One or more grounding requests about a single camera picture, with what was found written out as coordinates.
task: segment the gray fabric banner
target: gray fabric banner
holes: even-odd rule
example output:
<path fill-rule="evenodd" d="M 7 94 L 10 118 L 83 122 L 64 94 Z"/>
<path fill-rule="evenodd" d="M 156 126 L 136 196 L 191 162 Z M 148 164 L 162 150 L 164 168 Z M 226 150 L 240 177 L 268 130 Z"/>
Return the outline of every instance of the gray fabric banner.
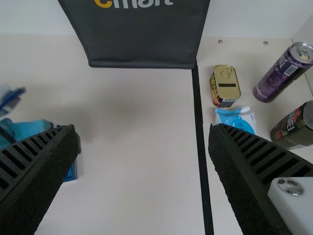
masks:
<path fill-rule="evenodd" d="M 58 0 L 91 67 L 192 69 L 210 0 Z"/>

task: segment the white shelf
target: white shelf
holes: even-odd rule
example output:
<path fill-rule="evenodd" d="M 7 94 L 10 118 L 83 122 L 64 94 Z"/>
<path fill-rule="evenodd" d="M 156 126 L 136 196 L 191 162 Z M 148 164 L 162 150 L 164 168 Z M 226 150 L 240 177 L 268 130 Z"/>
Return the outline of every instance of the white shelf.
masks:
<path fill-rule="evenodd" d="M 264 45 L 263 41 L 268 41 L 268 45 Z M 267 140 L 270 140 L 270 130 L 284 116 L 312 99 L 304 76 L 294 81 L 271 103 L 262 103 L 253 96 L 253 87 L 290 45 L 291 40 L 289 39 L 202 38 L 198 53 L 198 65 L 206 150 L 210 123 L 214 123 L 215 119 L 216 107 L 212 103 L 209 84 L 215 65 L 228 64 L 236 69 L 242 95 L 229 109 L 250 106 L 251 110 L 255 112 L 257 134 Z M 312 162 L 312 151 L 313 146 L 293 152 Z M 217 235 L 241 235 L 241 229 L 208 152 L 207 168 L 214 233 Z"/>
<path fill-rule="evenodd" d="M 1 82 L 27 88 L 14 121 L 72 123 L 78 180 L 36 235 L 203 235 L 190 70 L 94 69 L 75 35 L 1 36 Z"/>

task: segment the can lid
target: can lid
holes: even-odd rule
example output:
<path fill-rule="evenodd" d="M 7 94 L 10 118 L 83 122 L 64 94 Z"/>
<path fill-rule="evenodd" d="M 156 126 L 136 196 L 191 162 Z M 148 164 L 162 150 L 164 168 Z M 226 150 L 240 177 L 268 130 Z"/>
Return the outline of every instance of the can lid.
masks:
<path fill-rule="evenodd" d="M 238 99 L 241 95 L 235 69 L 229 65 L 214 67 L 217 93 L 222 99 Z"/>
<path fill-rule="evenodd" d="M 307 43 L 294 43 L 290 47 L 291 55 L 299 62 L 313 63 L 313 46 Z"/>

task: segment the canned food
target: canned food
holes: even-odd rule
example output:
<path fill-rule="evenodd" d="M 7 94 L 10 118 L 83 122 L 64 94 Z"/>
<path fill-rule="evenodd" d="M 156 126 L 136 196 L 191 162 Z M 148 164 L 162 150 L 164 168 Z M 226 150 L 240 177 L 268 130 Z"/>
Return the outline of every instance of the canned food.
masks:
<path fill-rule="evenodd" d="M 261 102 L 273 101 L 287 86 L 313 66 L 313 47 L 292 44 L 253 89 Z"/>
<path fill-rule="evenodd" d="M 215 66 L 210 84 L 216 107 L 230 107 L 241 95 L 236 71 L 229 65 Z"/>

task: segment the black divider strip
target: black divider strip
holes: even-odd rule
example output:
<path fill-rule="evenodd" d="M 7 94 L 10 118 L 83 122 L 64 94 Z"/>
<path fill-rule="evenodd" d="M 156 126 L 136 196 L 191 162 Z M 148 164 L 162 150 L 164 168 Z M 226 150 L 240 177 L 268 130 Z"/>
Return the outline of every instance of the black divider strip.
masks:
<path fill-rule="evenodd" d="M 200 173 L 200 185 L 202 196 L 202 209 L 204 218 L 204 229 L 206 235 L 213 235 L 213 218 L 211 210 L 209 180 L 206 167 L 206 155 L 203 134 L 203 117 L 202 117 L 202 104 L 199 84 L 198 65 L 191 70 L 192 73 L 192 86 L 194 92 L 194 108 L 195 108 L 195 122 L 196 122 L 196 137 L 198 149 L 198 162 Z"/>

